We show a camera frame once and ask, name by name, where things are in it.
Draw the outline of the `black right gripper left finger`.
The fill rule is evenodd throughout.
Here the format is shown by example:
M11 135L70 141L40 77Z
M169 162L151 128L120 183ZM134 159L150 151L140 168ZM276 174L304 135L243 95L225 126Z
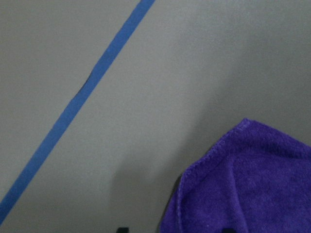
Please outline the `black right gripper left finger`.
M119 228L117 228L116 233L129 233L129 228L128 227L119 227Z

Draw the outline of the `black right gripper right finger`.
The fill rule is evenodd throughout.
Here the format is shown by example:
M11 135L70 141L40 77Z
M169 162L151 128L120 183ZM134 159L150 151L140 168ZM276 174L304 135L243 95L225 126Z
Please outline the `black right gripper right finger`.
M222 229L222 233L235 233L235 229L233 229L233 228L224 228L224 229Z

